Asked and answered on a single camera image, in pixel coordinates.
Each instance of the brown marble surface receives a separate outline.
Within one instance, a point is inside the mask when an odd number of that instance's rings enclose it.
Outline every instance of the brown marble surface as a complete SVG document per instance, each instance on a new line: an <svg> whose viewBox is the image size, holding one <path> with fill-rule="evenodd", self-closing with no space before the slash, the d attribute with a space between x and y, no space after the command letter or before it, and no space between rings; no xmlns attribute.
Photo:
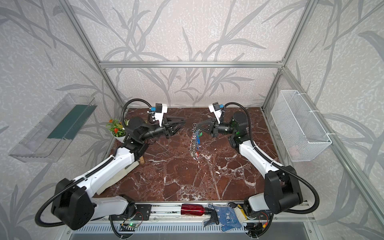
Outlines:
<svg viewBox="0 0 384 240"><path fill-rule="evenodd" d="M260 108L247 108L252 119L253 139L277 160L275 147ZM147 117L147 109L129 109L127 118ZM240 108L228 108L229 121ZM232 149L228 135L200 137L199 158L188 151L192 124L213 117L208 108L169 108L168 116L185 117L186 125L170 139L158 138L144 154L145 164L137 166L100 197L126 194L138 202L243 200L264 191L264 179L257 169Z"/></svg>

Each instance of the transparent plastic bin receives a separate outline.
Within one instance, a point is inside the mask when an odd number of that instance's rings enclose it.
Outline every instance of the transparent plastic bin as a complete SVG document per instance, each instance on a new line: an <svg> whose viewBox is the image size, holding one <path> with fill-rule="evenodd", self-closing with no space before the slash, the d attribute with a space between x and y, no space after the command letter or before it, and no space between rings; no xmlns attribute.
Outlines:
<svg viewBox="0 0 384 240"><path fill-rule="evenodd" d="M280 91L271 115L293 162L310 161L332 143L296 90Z"/></svg>
<svg viewBox="0 0 384 240"><path fill-rule="evenodd" d="M9 155L23 162L57 162L96 108L93 100L67 94Z"/></svg>

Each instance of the glove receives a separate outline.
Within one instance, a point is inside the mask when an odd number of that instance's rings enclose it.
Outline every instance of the glove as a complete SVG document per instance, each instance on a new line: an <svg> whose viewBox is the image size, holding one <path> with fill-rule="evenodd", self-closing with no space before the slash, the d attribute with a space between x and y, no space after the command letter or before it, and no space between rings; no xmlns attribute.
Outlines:
<svg viewBox="0 0 384 240"><path fill-rule="evenodd" d="M235 210L228 206L219 206L219 205L213 205L209 203L207 205L208 208L215 209L217 212L218 220L221 225L221 231L226 232L234 228L241 228L241 224L239 220L237 219Z"/></svg>

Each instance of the wallpaper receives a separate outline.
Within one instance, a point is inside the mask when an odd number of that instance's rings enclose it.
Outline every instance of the wallpaper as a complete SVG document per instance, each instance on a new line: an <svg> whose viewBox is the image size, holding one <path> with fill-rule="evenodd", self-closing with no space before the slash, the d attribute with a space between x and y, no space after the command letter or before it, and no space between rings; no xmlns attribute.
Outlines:
<svg viewBox="0 0 384 240"><path fill-rule="evenodd" d="M57 3L0 1L0 239L51 240L57 228L33 218L63 178L101 161L118 106ZM95 97L97 107L56 163L21 162L9 151L67 94ZM49 211L43 220L57 221Z"/></svg>
<svg viewBox="0 0 384 240"><path fill-rule="evenodd" d="M279 61L306 2L70 0L102 61Z"/></svg>
<svg viewBox="0 0 384 240"><path fill-rule="evenodd" d="M206 107L217 101L261 106L276 72L276 68L115 68L108 74L124 101L135 97L152 105Z"/></svg>
<svg viewBox="0 0 384 240"><path fill-rule="evenodd" d="M288 67L384 197L384 1L316 6Z"/></svg>
<svg viewBox="0 0 384 240"><path fill-rule="evenodd" d="M270 112L279 91L291 89L287 80L281 77L266 106L266 118L270 124L270 131L275 137L276 147L282 154L284 164L292 165L297 174L307 180L320 196L320 205L313 215L323 238L325 240L384 239L384 229L330 147L311 161L290 162L290 157ZM312 205L313 193L303 184L300 186L303 198Z"/></svg>

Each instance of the white wire mesh basket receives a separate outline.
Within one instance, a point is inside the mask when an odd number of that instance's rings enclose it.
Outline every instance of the white wire mesh basket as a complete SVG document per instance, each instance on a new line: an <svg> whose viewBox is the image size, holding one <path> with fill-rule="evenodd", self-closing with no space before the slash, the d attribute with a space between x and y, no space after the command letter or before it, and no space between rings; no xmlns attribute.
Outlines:
<svg viewBox="0 0 384 240"><path fill-rule="evenodd" d="M310 161L332 143L296 90L281 90L271 115L293 162Z"/></svg>

